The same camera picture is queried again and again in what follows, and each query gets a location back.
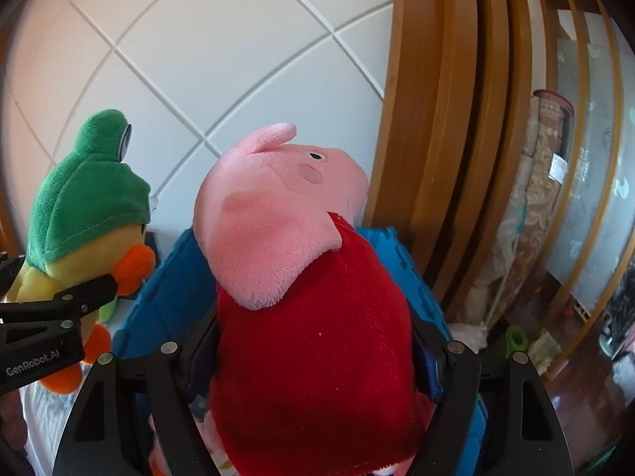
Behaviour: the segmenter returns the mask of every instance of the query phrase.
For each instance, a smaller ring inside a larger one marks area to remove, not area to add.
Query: orange beak
[[[130,295],[154,270],[156,259],[152,249],[138,244],[117,262],[110,274],[117,282],[117,295]]]

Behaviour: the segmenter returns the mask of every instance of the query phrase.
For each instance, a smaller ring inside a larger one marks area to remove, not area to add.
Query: pig's head
[[[276,304],[296,277],[342,238],[328,213],[349,223],[368,190],[345,152],[287,144],[296,129],[279,123],[227,151],[196,199],[194,234],[220,285],[240,305]]]

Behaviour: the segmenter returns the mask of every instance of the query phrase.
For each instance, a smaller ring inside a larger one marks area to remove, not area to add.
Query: pink pig plush toy
[[[242,476],[358,476],[411,458],[432,405],[415,388],[404,295],[352,227],[364,172],[295,135],[251,133],[196,200],[218,281],[212,423]]]

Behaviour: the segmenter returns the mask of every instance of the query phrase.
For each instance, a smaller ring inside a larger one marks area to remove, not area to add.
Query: metal screw
[[[514,353],[514,355],[512,356],[512,358],[514,358],[514,361],[516,363],[520,363],[521,365],[525,365],[526,362],[529,361],[529,356],[527,356],[524,352],[522,351],[516,351]]]
[[[448,342],[448,351],[454,354],[461,354],[466,349],[466,346],[463,345],[462,342],[458,342],[457,340],[452,340],[452,342]]]
[[[172,354],[177,351],[179,345],[176,342],[166,342],[161,346],[161,352],[163,354]]]
[[[100,365],[108,365],[112,361],[112,353],[105,352],[104,354],[100,354],[99,358],[97,358],[97,363]]]

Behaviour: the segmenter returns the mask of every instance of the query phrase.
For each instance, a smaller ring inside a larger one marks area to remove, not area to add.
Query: duck plush
[[[26,261],[8,301],[50,300],[64,289],[112,274],[117,294],[136,291],[155,265],[144,245],[150,221],[150,186],[122,163],[131,136],[125,116],[108,109],[81,127],[74,149],[46,177],[36,195]],[[81,321],[84,362],[109,351],[108,330],[98,312]],[[52,392],[78,389],[82,371],[71,365],[40,380]]]
[[[242,476],[389,474],[433,409],[415,386],[408,305],[352,226],[363,170],[295,135],[287,123],[251,133],[196,200],[218,281],[207,437]]]

